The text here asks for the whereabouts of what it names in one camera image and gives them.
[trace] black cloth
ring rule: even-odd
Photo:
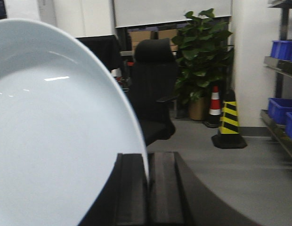
[[[124,64],[120,55],[120,45],[114,35],[77,38],[88,47],[105,67],[111,72],[120,68],[124,71]]]

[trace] orange and white traffic cone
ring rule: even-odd
[[[206,125],[206,127],[217,128],[219,126],[220,116],[221,107],[218,86],[213,86],[209,116],[208,119],[203,123]]]

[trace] black chair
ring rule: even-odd
[[[169,139],[175,127],[169,115],[169,103],[176,99],[173,89],[178,64],[169,39],[141,41],[135,51],[132,85],[127,93],[138,117],[146,145]]]

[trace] cone base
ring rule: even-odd
[[[216,124],[212,124],[208,121],[203,121],[203,124],[206,126],[206,127],[209,127],[209,128],[217,128],[219,126],[219,123],[216,123]]]
[[[212,136],[212,142],[215,147],[221,148],[221,149],[236,149],[236,148],[245,148],[247,146],[245,140],[242,136],[238,136],[235,138],[235,142],[233,143],[225,143],[221,140],[221,137],[219,134]]]

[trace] traffic cone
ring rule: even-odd
[[[238,113],[235,93],[229,90],[223,101],[218,134],[212,136],[214,146],[222,149],[244,148],[245,140],[239,133]]]
[[[220,114],[221,109],[218,86],[213,86],[209,116],[208,119],[203,123],[206,127],[217,128],[219,126]]]

